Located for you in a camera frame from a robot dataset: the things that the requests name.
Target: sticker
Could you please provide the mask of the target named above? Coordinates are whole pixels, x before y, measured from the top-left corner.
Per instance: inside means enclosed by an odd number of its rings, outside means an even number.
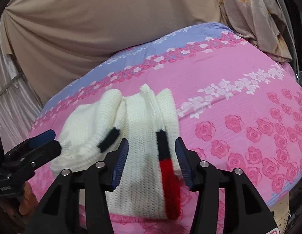
[[[279,228],[277,227],[277,228],[273,229],[272,231],[270,231],[266,234],[280,234],[280,231],[279,231]]]

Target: red stripe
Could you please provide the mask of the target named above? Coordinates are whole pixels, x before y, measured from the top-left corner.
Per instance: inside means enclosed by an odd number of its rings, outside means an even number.
[[[176,220],[180,216],[180,185],[175,176],[171,159],[160,161],[165,210],[168,219]]]

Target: white satin curtain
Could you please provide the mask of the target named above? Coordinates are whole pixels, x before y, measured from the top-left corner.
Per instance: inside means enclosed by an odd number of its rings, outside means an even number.
[[[0,135],[5,152],[28,138],[41,110],[41,101],[11,58],[2,52],[0,43]]]

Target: silver bolt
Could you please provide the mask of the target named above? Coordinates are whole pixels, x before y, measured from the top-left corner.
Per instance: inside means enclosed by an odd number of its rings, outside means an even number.
[[[100,162],[97,162],[97,163],[96,163],[96,167],[97,167],[97,168],[103,168],[104,166],[105,166],[105,163],[104,163],[104,162],[101,162],[101,161],[100,161]]]
[[[208,167],[209,163],[207,161],[201,161],[200,162],[200,166],[202,166],[202,167]]]
[[[69,169],[64,169],[62,172],[61,172],[61,174],[63,175],[63,176],[67,176],[67,175],[69,175],[71,173],[71,171],[69,170]]]
[[[234,172],[238,175],[241,175],[243,173],[243,171],[240,168],[234,169]]]

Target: mattress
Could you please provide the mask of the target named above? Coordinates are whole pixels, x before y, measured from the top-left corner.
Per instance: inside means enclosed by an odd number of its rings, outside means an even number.
[[[57,136],[79,105],[108,89],[123,96],[147,83],[157,94],[169,88],[188,149],[218,169],[241,168],[273,207],[302,176],[302,89],[293,75],[219,23],[186,27],[121,51],[55,95],[30,136]],[[55,177],[49,164],[29,181],[40,200]],[[115,233],[189,233],[197,202],[181,183],[182,213],[175,222],[110,214]],[[223,230],[220,192],[218,233]],[[85,226],[85,208],[80,205]]]

